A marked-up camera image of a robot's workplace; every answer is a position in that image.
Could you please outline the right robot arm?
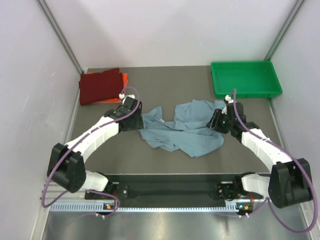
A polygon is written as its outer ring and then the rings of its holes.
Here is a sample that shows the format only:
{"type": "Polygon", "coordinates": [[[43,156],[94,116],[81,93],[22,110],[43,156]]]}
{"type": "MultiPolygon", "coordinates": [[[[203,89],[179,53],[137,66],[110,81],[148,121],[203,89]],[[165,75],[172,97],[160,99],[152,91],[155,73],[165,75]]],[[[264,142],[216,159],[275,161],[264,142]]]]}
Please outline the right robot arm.
{"type": "Polygon", "coordinates": [[[293,161],[287,153],[272,145],[257,124],[247,121],[241,103],[228,103],[224,109],[216,109],[206,126],[221,134],[231,134],[270,172],[269,176],[253,172],[238,175],[233,185],[237,197],[256,193],[270,198],[279,209],[313,200],[308,183],[312,179],[308,161],[303,158],[293,161]]]}

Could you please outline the blue t shirt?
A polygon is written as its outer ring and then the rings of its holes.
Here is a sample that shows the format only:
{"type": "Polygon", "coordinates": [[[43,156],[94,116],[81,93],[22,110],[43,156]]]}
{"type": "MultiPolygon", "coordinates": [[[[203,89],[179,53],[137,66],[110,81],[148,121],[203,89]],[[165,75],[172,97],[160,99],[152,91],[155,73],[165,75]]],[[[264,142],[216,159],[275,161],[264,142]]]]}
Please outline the blue t shirt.
{"type": "Polygon", "coordinates": [[[144,128],[139,132],[152,148],[168,152],[181,150],[191,158],[205,156],[224,144],[223,136],[207,127],[215,110],[222,110],[221,100],[192,100],[178,104],[172,121],[163,119],[163,109],[158,106],[142,115],[144,128]]]}

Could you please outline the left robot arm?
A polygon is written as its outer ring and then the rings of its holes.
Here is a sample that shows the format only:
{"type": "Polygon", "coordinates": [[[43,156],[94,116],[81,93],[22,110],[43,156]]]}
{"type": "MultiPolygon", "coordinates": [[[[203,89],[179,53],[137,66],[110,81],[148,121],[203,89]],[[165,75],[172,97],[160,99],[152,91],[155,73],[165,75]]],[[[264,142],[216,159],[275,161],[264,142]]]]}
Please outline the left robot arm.
{"type": "Polygon", "coordinates": [[[108,110],[82,135],[52,148],[47,177],[70,193],[94,190],[102,198],[109,198],[113,185],[105,175],[86,170],[85,162],[108,139],[143,127],[142,102],[133,95],[126,96],[117,109],[108,110]]]}

